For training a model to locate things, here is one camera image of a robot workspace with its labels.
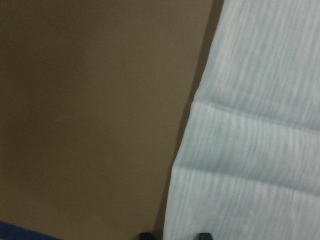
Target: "striped fabric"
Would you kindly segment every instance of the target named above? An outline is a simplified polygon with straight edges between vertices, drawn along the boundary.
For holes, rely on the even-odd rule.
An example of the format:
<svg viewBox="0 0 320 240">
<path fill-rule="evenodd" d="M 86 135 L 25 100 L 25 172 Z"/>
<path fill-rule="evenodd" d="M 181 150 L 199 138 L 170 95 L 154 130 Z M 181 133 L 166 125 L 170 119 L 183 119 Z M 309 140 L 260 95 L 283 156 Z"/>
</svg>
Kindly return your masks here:
<svg viewBox="0 0 320 240">
<path fill-rule="evenodd" d="M 164 240 L 320 240 L 320 0 L 225 0 Z"/>
</svg>

